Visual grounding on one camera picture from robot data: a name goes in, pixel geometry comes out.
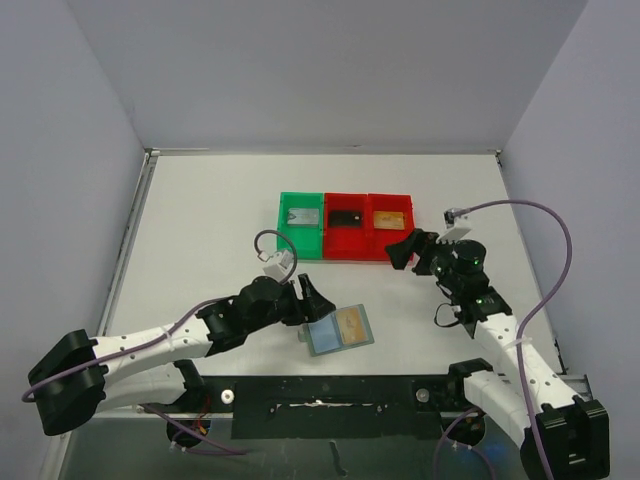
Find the green card holder wallet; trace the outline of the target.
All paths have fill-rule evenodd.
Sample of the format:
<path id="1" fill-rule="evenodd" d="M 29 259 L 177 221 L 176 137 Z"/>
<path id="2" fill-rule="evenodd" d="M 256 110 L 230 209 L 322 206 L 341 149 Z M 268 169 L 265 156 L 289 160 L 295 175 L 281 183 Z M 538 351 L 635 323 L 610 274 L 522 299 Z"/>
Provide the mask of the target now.
<path id="1" fill-rule="evenodd" d="M 341 309 L 353 306 L 360 308 L 361 314 L 364 317 L 367 332 L 369 334 L 369 340 L 361 344 L 344 345 L 340 338 L 335 314 Z M 313 323 L 304 324 L 300 328 L 300 330 L 298 331 L 298 340 L 307 346 L 309 354 L 312 357 L 334 354 L 341 351 L 370 345 L 375 342 L 364 305 L 357 304 L 348 307 L 337 309 L 335 312 L 323 317 L 322 319 Z"/>

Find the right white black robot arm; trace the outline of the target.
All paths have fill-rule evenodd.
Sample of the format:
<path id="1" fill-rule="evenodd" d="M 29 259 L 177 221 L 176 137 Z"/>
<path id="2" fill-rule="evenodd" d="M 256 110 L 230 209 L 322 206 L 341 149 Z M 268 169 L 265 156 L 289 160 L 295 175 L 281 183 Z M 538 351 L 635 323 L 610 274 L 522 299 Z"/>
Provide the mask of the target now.
<path id="1" fill-rule="evenodd" d="M 457 324 L 488 354 L 481 370 L 445 384 L 448 402 L 474 405 L 514 442 L 531 479 L 604 479 L 610 474 L 609 416 L 597 400 L 570 387 L 519 334 L 511 307 L 484 271 L 485 247 L 416 229 L 386 246 L 394 269 L 418 258 L 413 272 L 432 276 Z"/>

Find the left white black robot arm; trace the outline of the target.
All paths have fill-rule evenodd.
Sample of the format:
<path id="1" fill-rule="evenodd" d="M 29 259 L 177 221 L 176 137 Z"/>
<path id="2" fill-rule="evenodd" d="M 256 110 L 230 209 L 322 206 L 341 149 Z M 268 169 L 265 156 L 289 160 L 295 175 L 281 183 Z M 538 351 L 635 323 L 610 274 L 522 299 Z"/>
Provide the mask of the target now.
<path id="1" fill-rule="evenodd" d="M 258 276 L 238 294 L 203 301 L 165 326 L 120 336 L 65 334 L 30 370 L 21 400 L 35 404 L 48 436 L 128 405 L 190 411 L 204 395 L 192 360 L 238 348 L 271 325 L 315 323 L 335 310 L 305 274 L 285 282 Z"/>

